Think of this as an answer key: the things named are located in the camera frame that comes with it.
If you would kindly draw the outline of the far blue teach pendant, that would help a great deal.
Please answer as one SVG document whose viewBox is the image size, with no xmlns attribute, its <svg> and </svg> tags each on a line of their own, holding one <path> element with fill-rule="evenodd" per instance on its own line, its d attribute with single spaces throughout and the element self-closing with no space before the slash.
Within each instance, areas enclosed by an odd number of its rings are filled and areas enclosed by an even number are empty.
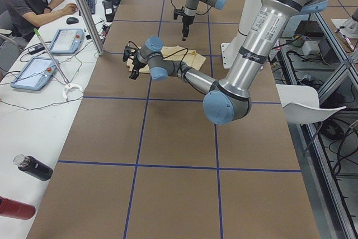
<svg viewBox="0 0 358 239">
<path fill-rule="evenodd" d="M 50 45 L 52 54 L 73 54 L 75 53 L 84 38 L 82 29 L 58 29 Z"/>
</svg>

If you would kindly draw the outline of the black water bottle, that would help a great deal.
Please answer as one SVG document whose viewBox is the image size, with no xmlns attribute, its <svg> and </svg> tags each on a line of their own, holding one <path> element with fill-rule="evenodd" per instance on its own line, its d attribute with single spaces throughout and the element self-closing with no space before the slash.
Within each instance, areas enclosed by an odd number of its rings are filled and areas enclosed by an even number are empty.
<svg viewBox="0 0 358 239">
<path fill-rule="evenodd" d="M 33 156 L 24 156 L 18 154 L 13 163 L 18 167 L 20 171 L 25 172 L 41 181 L 47 181 L 53 174 L 53 169 L 46 164 L 40 162 Z"/>
</svg>

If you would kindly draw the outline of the cream long-sleeve printed shirt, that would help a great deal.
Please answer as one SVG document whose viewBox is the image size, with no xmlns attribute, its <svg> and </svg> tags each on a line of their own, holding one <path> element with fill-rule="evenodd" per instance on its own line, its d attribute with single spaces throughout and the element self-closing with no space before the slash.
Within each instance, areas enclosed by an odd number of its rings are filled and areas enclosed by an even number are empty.
<svg viewBox="0 0 358 239">
<path fill-rule="evenodd" d="M 193 68 L 199 70 L 205 62 L 205 57 L 180 46 L 153 46 L 144 44 L 134 59 L 144 63 L 144 67 L 139 73 L 149 73 L 154 80 L 161 80 L 171 76 L 178 76 L 186 69 Z M 132 60 L 128 59 L 126 65 L 132 71 Z"/>
</svg>

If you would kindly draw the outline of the near blue teach pendant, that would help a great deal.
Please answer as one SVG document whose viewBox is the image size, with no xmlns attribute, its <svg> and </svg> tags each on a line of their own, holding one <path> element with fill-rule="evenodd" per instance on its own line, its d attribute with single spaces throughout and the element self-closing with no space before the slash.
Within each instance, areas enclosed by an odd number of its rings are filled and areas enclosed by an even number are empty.
<svg viewBox="0 0 358 239">
<path fill-rule="evenodd" d="M 56 70 L 52 59 L 32 57 L 10 86 L 21 90 L 40 91 L 48 84 Z"/>
</svg>

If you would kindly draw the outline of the white chair seat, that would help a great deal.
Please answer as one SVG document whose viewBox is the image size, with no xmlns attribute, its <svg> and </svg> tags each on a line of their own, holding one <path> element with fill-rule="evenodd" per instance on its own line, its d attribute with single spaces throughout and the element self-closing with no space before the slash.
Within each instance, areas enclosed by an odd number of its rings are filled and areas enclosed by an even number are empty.
<svg viewBox="0 0 358 239">
<path fill-rule="evenodd" d="M 288 123 L 322 122 L 346 108 L 346 106 L 332 109 L 320 108 L 318 93 L 310 86 L 276 84 L 276 88 Z"/>
</svg>

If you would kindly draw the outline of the red water bottle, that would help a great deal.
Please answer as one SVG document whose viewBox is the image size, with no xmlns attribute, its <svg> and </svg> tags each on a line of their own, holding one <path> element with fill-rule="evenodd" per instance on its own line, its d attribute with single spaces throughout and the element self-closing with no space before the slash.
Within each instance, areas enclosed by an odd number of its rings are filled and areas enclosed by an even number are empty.
<svg viewBox="0 0 358 239">
<path fill-rule="evenodd" d="M 35 215 L 33 205 L 1 197 L 1 216 L 21 220 L 28 220 Z"/>
</svg>

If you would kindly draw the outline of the blue teach pendant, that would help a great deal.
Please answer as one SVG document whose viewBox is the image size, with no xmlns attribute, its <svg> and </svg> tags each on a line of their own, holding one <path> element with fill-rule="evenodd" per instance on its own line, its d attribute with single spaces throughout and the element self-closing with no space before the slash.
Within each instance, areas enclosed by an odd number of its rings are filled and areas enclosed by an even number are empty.
<svg viewBox="0 0 358 239">
<path fill-rule="evenodd" d="M 52 54 L 73 54 L 75 53 L 84 38 L 82 29 L 58 29 L 50 45 Z"/>
<path fill-rule="evenodd" d="M 21 90 L 40 91 L 48 84 L 56 70 L 52 59 L 32 57 L 10 86 Z"/>
</svg>

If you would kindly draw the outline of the seated person grey shirt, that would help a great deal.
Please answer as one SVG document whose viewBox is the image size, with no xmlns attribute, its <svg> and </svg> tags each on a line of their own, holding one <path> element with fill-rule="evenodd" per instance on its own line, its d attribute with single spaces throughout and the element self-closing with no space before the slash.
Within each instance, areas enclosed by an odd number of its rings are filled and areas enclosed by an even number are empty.
<svg viewBox="0 0 358 239">
<path fill-rule="evenodd" d="M 55 11 L 65 0 L 4 0 L 10 17 L 21 36 L 30 41 L 35 35 L 34 29 L 48 24 L 78 10 L 75 3 L 69 3 Z"/>
</svg>

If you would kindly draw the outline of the aluminium frame post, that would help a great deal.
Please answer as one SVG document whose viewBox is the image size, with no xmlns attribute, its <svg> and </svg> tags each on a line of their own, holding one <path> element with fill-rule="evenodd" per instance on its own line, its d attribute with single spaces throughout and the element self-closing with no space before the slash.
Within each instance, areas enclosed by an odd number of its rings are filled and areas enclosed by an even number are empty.
<svg viewBox="0 0 358 239">
<path fill-rule="evenodd" d="M 84 20 L 84 23 L 86 25 L 87 31 L 92 39 L 92 42 L 95 45 L 95 48 L 97 50 L 97 53 L 99 56 L 101 56 L 104 53 L 104 47 L 103 43 L 100 39 L 100 36 L 97 32 L 96 25 L 94 23 L 94 20 L 92 18 L 92 15 L 90 13 L 90 9 L 87 5 L 86 0 L 76 0 L 77 6 L 81 12 L 82 18 Z"/>
</svg>

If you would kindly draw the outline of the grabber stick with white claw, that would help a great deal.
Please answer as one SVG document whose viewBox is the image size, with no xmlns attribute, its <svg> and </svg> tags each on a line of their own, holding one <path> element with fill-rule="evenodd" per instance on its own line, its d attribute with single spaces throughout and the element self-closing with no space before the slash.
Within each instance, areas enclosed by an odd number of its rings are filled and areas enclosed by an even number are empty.
<svg viewBox="0 0 358 239">
<path fill-rule="evenodd" d="M 40 42 L 42 43 L 42 45 L 44 46 L 45 51 L 47 52 L 47 54 L 49 55 L 50 59 L 53 61 L 53 63 L 55 64 L 57 70 L 59 71 L 60 75 L 62 76 L 64 82 L 65 82 L 65 88 L 62 92 L 62 96 L 63 98 L 67 101 L 68 100 L 68 96 L 67 93 L 69 90 L 73 89 L 73 88 L 77 88 L 81 91 L 81 93 L 83 93 L 83 88 L 82 86 L 76 84 L 76 83 L 71 83 L 68 78 L 65 76 L 65 74 L 63 73 L 63 71 L 61 70 L 58 62 L 56 61 L 56 59 L 52 56 L 50 50 L 48 49 L 48 47 L 46 46 L 44 40 L 42 39 L 41 35 L 39 34 L 38 30 L 36 28 L 33 29 L 35 35 L 37 36 L 37 38 L 40 40 Z"/>
</svg>

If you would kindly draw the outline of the black computer mouse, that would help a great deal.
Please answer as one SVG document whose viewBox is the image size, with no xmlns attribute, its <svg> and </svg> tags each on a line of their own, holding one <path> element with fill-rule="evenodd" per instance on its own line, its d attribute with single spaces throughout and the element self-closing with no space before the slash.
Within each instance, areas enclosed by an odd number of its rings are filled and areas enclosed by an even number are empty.
<svg viewBox="0 0 358 239">
<path fill-rule="evenodd" d="M 66 24 L 68 25 L 77 24 L 77 23 L 79 23 L 79 19 L 76 17 L 68 17 L 66 20 Z"/>
</svg>

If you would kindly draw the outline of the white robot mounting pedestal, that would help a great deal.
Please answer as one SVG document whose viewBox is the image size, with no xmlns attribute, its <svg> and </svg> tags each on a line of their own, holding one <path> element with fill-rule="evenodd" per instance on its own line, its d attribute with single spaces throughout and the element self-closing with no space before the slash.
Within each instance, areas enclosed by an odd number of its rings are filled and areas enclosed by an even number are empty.
<svg viewBox="0 0 358 239">
<path fill-rule="evenodd" d="M 237 35 L 230 43 L 221 43 L 223 68 L 230 69 L 240 47 L 243 45 L 256 16 L 261 9 L 261 0 L 245 0 Z"/>
</svg>

